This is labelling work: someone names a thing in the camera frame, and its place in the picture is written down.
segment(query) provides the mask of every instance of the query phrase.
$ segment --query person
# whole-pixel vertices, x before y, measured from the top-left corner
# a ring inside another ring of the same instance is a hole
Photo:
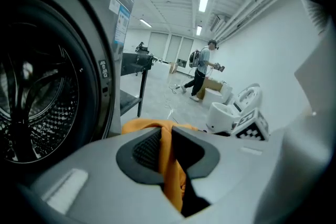
[[[198,93],[198,91],[201,89],[203,85],[207,67],[211,66],[215,69],[217,69],[218,67],[216,64],[209,62],[210,51],[215,50],[216,47],[217,47],[217,41],[212,39],[208,42],[208,46],[204,47],[199,53],[200,59],[198,62],[198,67],[196,68],[196,71],[195,71],[194,79],[188,82],[187,84],[181,86],[181,89],[183,92],[187,91],[186,88],[193,87],[190,98],[196,102],[199,101],[199,98],[196,96],[196,94]]]

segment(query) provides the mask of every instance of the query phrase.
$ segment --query table leg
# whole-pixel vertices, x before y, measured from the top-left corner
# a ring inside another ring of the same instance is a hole
[[[141,116],[143,94],[145,92],[146,80],[147,80],[147,70],[144,70],[142,72],[142,79],[141,79],[141,86],[140,86],[140,96],[139,96],[139,98],[140,98],[141,101],[138,105],[138,117]]]

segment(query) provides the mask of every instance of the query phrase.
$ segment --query cardboard box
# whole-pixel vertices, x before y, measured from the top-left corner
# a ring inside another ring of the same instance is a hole
[[[169,64],[170,64],[170,71],[169,71],[169,73],[170,74],[175,73],[176,70],[177,70],[177,64],[175,62],[170,62]]]
[[[214,91],[220,91],[222,89],[222,84],[217,82],[216,80],[205,78],[203,82],[203,86],[201,87],[200,91],[197,93],[197,97],[200,99],[204,98],[205,88],[212,89]]]

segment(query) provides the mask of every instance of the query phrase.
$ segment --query metal table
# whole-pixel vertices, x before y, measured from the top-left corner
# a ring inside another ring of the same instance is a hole
[[[124,115],[138,104],[138,117],[141,115],[143,94],[146,86],[147,72],[152,68],[153,56],[124,53],[122,56],[121,76],[142,72],[140,95],[134,97],[120,90],[120,115]]]

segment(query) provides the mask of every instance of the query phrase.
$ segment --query checkered marker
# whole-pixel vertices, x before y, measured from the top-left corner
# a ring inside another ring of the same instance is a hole
[[[254,109],[238,122],[231,136],[249,140],[268,140],[268,123],[258,109]]]

